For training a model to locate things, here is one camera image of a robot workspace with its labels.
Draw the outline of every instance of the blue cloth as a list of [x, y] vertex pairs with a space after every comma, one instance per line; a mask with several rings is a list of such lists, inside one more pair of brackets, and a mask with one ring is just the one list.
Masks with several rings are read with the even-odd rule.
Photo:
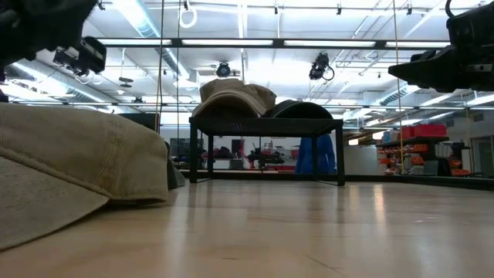
[[[297, 174], [312, 174], [312, 139], [302, 138], [299, 147], [299, 159], [296, 161]], [[326, 134], [317, 138], [317, 173], [336, 174], [337, 167], [334, 160], [333, 142]]]

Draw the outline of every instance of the beige cap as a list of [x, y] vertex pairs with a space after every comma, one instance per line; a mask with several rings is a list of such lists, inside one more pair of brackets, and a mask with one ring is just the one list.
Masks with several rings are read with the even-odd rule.
[[275, 106], [276, 95], [263, 86], [245, 85], [236, 78], [216, 79], [201, 87], [201, 101], [193, 117], [258, 117]]
[[0, 249], [109, 200], [167, 198], [159, 134], [118, 115], [0, 103]]

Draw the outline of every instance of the wooden floor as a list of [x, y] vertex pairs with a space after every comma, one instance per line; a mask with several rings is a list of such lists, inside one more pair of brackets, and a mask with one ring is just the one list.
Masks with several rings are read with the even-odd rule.
[[494, 194], [209, 181], [0, 254], [6, 277], [494, 276]]

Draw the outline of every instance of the black table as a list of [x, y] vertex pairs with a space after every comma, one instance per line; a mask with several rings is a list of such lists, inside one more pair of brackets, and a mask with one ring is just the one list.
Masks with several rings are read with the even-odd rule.
[[312, 138], [314, 180], [317, 180], [317, 138], [336, 131], [337, 185], [345, 185], [342, 120], [190, 117], [189, 123], [191, 124], [189, 177], [191, 183], [198, 182], [198, 131], [208, 135], [208, 174], [210, 178], [213, 173], [214, 136], [309, 137]]

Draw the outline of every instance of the wire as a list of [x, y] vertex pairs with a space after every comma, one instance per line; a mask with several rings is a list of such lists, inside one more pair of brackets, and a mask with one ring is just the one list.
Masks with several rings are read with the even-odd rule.
[[161, 112], [163, 111], [163, 88], [161, 85], [161, 73], [163, 72], [163, 22], [164, 22], [164, 0], [161, 0], [161, 34], [160, 34], [160, 62], [159, 62], [159, 70], [157, 73], [157, 89], [156, 89], [156, 115], [154, 116], [154, 130], [160, 133], [160, 119]]
[[448, 15], [450, 18], [451, 18], [451, 17], [453, 17], [453, 16], [455, 16], [455, 15], [453, 15], [453, 13], [451, 12], [451, 1], [452, 1], [452, 0], [448, 0], [448, 1], [446, 1], [446, 9], [445, 9], [445, 10], [446, 10], [446, 15]]
[[[396, 22], [396, 1], [393, 0], [393, 19], [394, 19], [394, 39], [397, 42], [398, 41], [398, 24]], [[398, 65], [400, 63], [399, 59], [399, 51], [398, 51], [398, 44], [396, 43], [396, 64]], [[398, 92], [401, 92], [400, 88], [400, 80], [397, 78], [396, 82], [398, 83]], [[400, 108], [401, 111], [401, 94], [398, 94], [398, 107]], [[403, 153], [403, 124], [401, 122], [401, 112], [400, 112], [400, 154], [401, 154], [401, 174], [404, 172], [404, 153]]]
[[326, 81], [331, 81], [331, 80], [334, 79], [334, 77], [336, 76], [336, 74], [334, 73], [334, 69], [331, 66], [329, 66], [328, 69], [331, 70], [331, 72], [333, 73], [333, 76], [331, 78], [329, 78], [329, 79], [327, 79], [326, 77], [323, 76], [323, 79], [326, 80]]

